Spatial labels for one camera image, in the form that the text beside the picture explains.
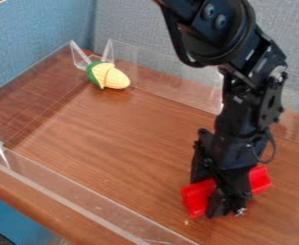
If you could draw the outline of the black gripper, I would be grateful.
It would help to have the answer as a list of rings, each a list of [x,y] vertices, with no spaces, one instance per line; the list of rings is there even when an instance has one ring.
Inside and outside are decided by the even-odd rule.
[[[267,143],[272,142],[269,130],[249,138],[224,137],[206,129],[197,130],[194,154],[190,166],[190,183],[212,178],[217,187],[208,197],[205,216],[213,219],[230,212],[244,213],[252,198],[249,171],[257,163],[267,164],[272,158],[261,160]]]

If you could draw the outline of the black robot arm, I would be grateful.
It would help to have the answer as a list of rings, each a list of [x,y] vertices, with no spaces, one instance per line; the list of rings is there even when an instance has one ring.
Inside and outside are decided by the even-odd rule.
[[[248,0],[152,0],[160,7],[174,53],[193,67],[214,66],[224,76],[222,109],[214,130],[197,130],[190,183],[212,181],[192,214],[241,215],[252,199],[251,171],[284,111],[285,55],[255,23]]]

